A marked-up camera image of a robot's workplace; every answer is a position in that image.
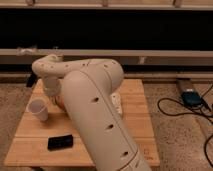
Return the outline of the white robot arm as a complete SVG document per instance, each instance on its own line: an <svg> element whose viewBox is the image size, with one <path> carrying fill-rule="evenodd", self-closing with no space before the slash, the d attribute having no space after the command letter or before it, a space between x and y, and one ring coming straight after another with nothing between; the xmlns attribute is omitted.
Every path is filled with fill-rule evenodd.
<svg viewBox="0 0 213 171"><path fill-rule="evenodd" d="M63 61L50 54L32 63L49 97L62 96L97 171L152 171L111 101L124 77L113 59Z"/></svg>

